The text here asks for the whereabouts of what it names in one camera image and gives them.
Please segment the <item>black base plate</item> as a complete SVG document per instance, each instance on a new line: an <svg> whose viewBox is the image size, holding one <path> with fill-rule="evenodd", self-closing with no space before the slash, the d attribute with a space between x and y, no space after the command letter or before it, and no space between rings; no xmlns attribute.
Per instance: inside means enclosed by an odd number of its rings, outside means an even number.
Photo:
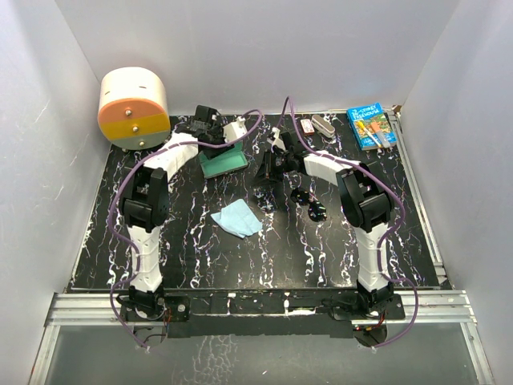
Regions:
<svg viewBox="0 0 513 385"><path fill-rule="evenodd" d="M405 320L401 297L394 294L383 315L345 312L341 304L356 294L351 289L321 290L164 290L165 311L146 319L117 301L129 323L156 323L168 338L207 335L325 335L352 338L365 327L386 336L385 321Z"/></svg>

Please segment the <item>yellow white marker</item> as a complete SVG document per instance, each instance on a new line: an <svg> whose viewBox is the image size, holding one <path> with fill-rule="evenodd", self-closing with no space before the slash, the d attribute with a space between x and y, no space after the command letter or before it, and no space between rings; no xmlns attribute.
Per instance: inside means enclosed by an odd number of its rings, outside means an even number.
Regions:
<svg viewBox="0 0 513 385"><path fill-rule="evenodd" d="M380 142L374 137L374 135L371 133L371 131L363 124L363 122L361 120L357 121L357 125L378 146L378 148L382 148L382 145L380 144Z"/></svg>

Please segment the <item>blue paperback book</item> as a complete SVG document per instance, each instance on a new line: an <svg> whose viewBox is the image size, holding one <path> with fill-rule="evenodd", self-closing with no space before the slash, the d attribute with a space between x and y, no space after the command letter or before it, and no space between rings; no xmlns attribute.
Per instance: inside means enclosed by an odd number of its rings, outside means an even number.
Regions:
<svg viewBox="0 0 513 385"><path fill-rule="evenodd" d="M396 145L396 135L380 103L352 107L346 113L362 151L387 149Z"/></svg>

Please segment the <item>black sunglasses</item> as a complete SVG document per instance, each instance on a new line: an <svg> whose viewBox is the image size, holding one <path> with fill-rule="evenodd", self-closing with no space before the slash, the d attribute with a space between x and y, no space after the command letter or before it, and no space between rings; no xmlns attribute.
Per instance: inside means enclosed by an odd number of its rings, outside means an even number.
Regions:
<svg viewBox="0 0 513 385"><path fill-rule="evenodd" d="M303 188L295 188L290 196L294 203L308 207L308 216L311 221L322 222L327 219L326 207L311 192Z"/></svg>

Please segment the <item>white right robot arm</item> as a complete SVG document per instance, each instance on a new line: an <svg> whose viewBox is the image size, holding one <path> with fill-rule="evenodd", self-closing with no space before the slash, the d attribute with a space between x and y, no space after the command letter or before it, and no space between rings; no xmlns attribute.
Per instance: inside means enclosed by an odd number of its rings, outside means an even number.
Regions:
<svg viewBox="0 0 513 385"><path fill-rule="evenodd" d="M257 187L273 186L289 172L320 178L338 188L345 219L357 239L359 271L357 293L341 304L342 309L367 318L383 315L394 296L393 284L386 278L386 247L380 239L388 230L393 199L367 173L370 166L345 160L327 151L301 149L289 132L273 128L268 136L261 166L253 178Z"/></svg>

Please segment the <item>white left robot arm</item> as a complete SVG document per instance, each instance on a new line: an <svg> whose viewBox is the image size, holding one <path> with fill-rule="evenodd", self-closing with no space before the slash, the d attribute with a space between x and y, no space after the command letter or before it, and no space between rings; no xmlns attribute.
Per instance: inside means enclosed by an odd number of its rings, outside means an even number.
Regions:
<svg viewBox="0 0 513 385"><path fill-rule="evenodd" d="M169 141L133 172L119 201L132 267L128 295L117 297L121 305L149 320L164 314L160 230L169 213L168 182L202 151L207 152L207 159L216 159L233 149L246 133L244 117L223 125L216 109L199 105L190 124L177 128Z"/></svg>

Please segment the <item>round mini drawer cabinet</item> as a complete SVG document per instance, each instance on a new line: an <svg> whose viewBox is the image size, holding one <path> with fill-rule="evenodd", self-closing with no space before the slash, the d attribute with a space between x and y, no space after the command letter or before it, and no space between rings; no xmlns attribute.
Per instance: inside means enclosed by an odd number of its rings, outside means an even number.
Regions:
<svg viewBox="0 0 513 385"><path fill-rule="evenodd" d="M100 131L118 148L154 148L170 135L166 90L154 72L122 67L102 79L97 116Z"/></svg>

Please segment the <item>light blue cleaning cloth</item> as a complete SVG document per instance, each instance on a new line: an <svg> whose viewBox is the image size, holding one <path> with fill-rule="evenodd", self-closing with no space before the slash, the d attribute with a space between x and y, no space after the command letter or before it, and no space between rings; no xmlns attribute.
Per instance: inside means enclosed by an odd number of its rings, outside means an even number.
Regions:
<svg viewBox="0 0 513 385"><path fill-rule="evenodd" d="M262 230L261 222L242 199L223 207L218 213L212 213L211 217L225 232L241 239Z"/></svg>

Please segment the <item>small red white box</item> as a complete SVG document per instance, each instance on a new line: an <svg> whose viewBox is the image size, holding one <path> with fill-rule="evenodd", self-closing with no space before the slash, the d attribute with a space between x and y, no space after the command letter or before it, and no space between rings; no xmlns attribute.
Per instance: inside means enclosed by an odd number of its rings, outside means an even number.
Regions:
<svg viewBox="0 0 513 385"><path fill-rule="evenodd" d="M315 133L315 128L312 125L311 120L302 119L300 120L301 128L305 136L311 136Z"/></svg>

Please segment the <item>orange grey marker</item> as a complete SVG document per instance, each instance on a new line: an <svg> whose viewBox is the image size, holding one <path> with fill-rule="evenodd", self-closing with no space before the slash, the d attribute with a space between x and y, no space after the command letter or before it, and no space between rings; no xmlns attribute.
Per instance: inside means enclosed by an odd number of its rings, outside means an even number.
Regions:
<svg viewBox="0 0 513 385"><path fill-rule="evenodd" d="M384 148L389 148L390 147L390 142L386 138L385 133L381 129L380 125L378 123L376 123L376 122L372 122L371 123L371 128L373 129L374 133L378 136L379 140L382 143L382 146Z"/></svg>

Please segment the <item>grey glasses case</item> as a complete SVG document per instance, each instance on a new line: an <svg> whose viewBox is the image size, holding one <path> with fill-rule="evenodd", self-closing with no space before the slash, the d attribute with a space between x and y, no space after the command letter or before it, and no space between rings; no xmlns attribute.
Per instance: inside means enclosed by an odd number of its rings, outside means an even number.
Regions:
<svg viewBox="0 0 513 385"><path fill-rule="evenodd" d="M209 159L205 152L199 154L200 167L203 171L205 179L221 176L230 172L238 171L248 166L248 161L243 152L241 142L234 145L222 154Z"/></svg>

